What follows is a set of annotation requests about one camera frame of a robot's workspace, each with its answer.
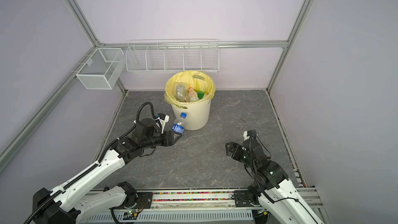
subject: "dark gray table surface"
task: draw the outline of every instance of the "dark gray table surface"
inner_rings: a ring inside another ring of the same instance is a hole
[[[146,101],[153,103],[155,114],[162,112],[170,116],[165,129],[171,130],[175,116],[163,95],[160,91],[129,92],[108,142],[132,127],[138,108]],[[149,106],[141,112],[141,118],[145,117],[151,118]],[[256,129],[271,152],[271,159],[280,164],[298,187],[266,92],[217,91],[211,102],[209,121],[203,128],[185,130],[174,146],[157,147],[153,155],[132,160],[95,188],[114,187],[123,181],[136,189],[246,188],[253,179],[242,163],[226,156],[225,143],[241,144],[243,132],[252,129]]]

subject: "white trash bin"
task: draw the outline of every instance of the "white trash bin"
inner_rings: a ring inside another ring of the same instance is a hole
[[[179,83],[184,84],[186,90],[193,87],[208,95],[197,102],[179,102],[174,95],[176,85]],[[164,99],[172,105],[176,117],[182,112],[187,114],[185,129],[198,130],[206,125],[209,120],[211,99],[216,91],[214,81],[208,74],[202,71],[179,72],[167,81],[165,91]]]

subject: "blue bottle label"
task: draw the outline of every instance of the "blue bottle label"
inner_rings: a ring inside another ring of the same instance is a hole
[[[174,124],[172,130],[173,130],[174,132],[182,133],[182,132],[184,131],[184,127],[179,126],[179,125],[177,125],[177,124]]]

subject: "white wire basket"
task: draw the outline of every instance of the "white wire basket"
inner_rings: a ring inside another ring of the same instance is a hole
[[[112,89],[125,66],[121,48],[98,47],[76,76],[87,89]]]
[[[126,50],[127,71],[132,73],[202,70],[218,72],[217,42],[131,43]]]

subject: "clear plastic bottle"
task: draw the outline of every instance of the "clear plastic bottle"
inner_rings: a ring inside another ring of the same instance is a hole
[[[195,102],[195,101],[198,101],[198,100],[199,100],[198,94],[195,92],[193,87],[190,87],[189,88],[189,101],[190,102]]]
[[[174,121],[172,131],[182,134],[182,132],[184,131],[186,117],[187,117],[187,114],[182,112],[180,117],[176,118],[176,120]]]
[[[179,102],[184,102],[185,100],[185,86],[184,84],[177,84],[176,86],[176,100],[178,100]]]

